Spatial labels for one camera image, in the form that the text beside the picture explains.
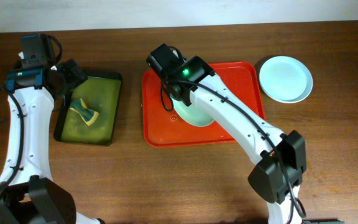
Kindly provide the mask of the pale green plate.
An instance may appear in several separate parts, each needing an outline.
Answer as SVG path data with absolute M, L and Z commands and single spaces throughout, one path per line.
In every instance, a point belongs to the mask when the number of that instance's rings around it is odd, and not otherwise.
M 184 102 L 174 100 L 173 98 L 172 102 L 173 109 L 179 117 L 192 126 L 206 127 L 214 122 L 214 119 L 210 115 L 195 105 L 186 106 Z

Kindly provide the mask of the yellow green sponge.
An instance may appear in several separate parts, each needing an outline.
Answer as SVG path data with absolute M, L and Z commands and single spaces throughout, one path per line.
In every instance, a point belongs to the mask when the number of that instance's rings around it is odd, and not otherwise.
M 99 117 L 99 113 L 88 108 L 82 98 L 73 100 L 70 104 L 70 110 L 78 113 L 87 126 L 91 126 Z

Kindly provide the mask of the light blue plate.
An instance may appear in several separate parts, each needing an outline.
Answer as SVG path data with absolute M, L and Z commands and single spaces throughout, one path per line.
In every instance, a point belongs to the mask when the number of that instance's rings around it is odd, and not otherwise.
M 298 103 L 305 100 L 313 89 L 313 77 L 299 60 L 275 56 L 266 60 L 259 70 L 263 92 L 280 103 Z

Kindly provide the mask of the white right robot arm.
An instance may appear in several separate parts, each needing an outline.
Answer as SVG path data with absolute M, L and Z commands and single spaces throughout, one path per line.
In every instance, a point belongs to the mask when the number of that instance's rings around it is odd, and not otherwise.
M 172 110 L 184 121 L 197 127 L 215 121 L 243 148 L 255 165 L 248 181 L 267 203 L 268 222 L 303 223 L 306 212 L 298 192 L 306 150 L 301 134 L 285 134 L 266 122 L 199 56 L 187 60 L 177 48 L 162 44 L 146 61 L 158 75 Z

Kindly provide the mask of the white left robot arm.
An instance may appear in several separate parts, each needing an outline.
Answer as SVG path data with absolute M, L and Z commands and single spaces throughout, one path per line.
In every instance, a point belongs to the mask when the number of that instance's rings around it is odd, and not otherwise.
M 20 60 L 4 81 L 10 112 L 9 142 L 0 175 L 0 223 L 102 223 L 77 211 L 49 165 L 49 127 L 55 99 L 87 80 L 74 60 L 62 63 L 48 34 L 21 37 Z

